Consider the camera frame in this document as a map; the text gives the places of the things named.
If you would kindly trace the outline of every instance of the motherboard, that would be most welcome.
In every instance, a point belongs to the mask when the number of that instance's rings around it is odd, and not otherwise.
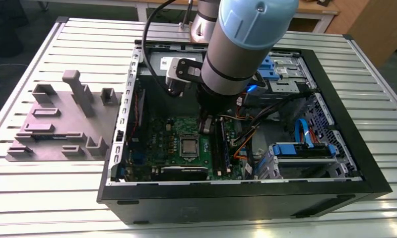
[[[233,121],[224,121],[225,135],[229,141],[234,136]],[[229,164],[228,172],[213,169],[214,158],[212,155],[212,136],[198,134],[197,118],[173,117],[168,119],[149,118],[146,130],[146,150],[144,153],[130,151],[132,161],[130,180],[153,181],[157,174],[177,174],[188,176],[188,180],[198,176],[198,180],[233,180],[241,179],[240,163]]]

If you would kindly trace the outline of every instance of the slotted aluminum table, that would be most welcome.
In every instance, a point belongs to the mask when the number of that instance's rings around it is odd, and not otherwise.
[[[5,160],[36,84],[69,91],[62,71],[77,69],[90,91],[112,87],[121,92],[142,27],[140,22],[76,18],[56,22],[0,112],[0,236],[397,237],[397,96],[356,43],[341,35],[288,32],[276,46],[316,52],[393,189],[377,200],[310,219],[126,226],[96,203],[102,162]],[[189,35],[174,24],[152,24],[149,39],[186,42]]]

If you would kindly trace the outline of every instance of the metal chassis frame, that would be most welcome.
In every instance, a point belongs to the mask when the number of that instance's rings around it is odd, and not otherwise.
[[[169,42],[184,45],[188,49],[190,43]],[[364,181],[348,182],[288,182],[288,183],[254,183],[254,184],[213,184],[212,186],[194,184],[184,185],[160,185],[153,189],[145,186],[108,186],[106,179],[109,159],[105,161],[101,183],[98,189],[97,202],[104,204],[118,204],[120,201],[137,204],[141,199],[189,199],[189,198],[218,198],[218,197],[254,197],[254,196],[289,196],[289,195],[318,195],[336,194],[338,198],[350,196],[340,204],[325,208],[312,216],[320,216],[345,206],[346,204],[362,199],[373,199],[392,191],[390,186],[384,178],[378,165],[373,159],[364,139],[357,131],[354,123],[349,117],[340,97],[328,79],[326,73],[317,60],[312,50],[280,49],[281,51],[298,51],[304,58],[305,64],[310,70],[312,77],[321,89],[321,95],[329,108],[334,128],[341,131],[342,139],[348,145],[349,152],[354,158],[356,165],[362,174]]]

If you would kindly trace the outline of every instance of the blue latch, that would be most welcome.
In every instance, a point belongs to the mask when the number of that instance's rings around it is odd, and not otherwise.
[[[296,148],[293,144],[278,144],[282,155],[296,155]]]
[[[270,80],[270,81],[280,80],[280,75],[274,71],[274,67],[276,67],[276,64],[270,60],[270,57],[266,56],[258,69],[257,69],[257,71],[260,72],[260,74],[265,80]]]

